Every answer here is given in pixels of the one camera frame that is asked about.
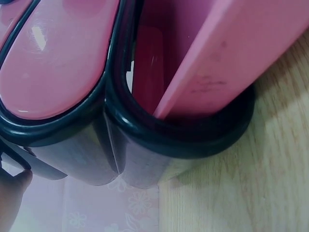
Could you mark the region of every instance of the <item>light wood surface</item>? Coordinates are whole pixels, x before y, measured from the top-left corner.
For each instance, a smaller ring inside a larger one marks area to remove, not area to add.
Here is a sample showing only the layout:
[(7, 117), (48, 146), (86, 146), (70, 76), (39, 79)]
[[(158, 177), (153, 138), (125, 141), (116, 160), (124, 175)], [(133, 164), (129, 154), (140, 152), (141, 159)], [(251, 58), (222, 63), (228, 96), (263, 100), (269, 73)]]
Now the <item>light wood surface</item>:
[(309, 30), (256, 86), (244, 136), (160, 185), (161, 232), (309, 232)]

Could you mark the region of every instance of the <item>pink patterned tablecloth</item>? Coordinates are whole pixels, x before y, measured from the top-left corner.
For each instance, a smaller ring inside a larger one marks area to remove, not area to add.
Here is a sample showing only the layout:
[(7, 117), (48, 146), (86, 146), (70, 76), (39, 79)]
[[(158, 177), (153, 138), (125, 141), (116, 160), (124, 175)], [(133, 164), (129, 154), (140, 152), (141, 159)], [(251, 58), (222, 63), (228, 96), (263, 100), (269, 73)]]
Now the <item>pink patterned tablecloth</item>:
[(158, 198), (158, 188), (133, 188), (120, 177), (94, 187), (34, 176), (11, 232), (158, 232)]

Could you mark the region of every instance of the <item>pink divider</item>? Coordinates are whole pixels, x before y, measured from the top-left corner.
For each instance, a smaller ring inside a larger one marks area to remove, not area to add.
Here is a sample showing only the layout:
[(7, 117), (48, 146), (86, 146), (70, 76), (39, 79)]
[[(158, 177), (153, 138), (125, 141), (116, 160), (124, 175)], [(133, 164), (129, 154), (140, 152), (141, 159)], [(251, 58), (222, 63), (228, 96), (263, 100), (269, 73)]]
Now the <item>pink divider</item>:
[(308, 0), (147, 0), (141, 24), (164, 43), (166, 91), (154, 115), (221, 110), (309, 26), (308, 12)]

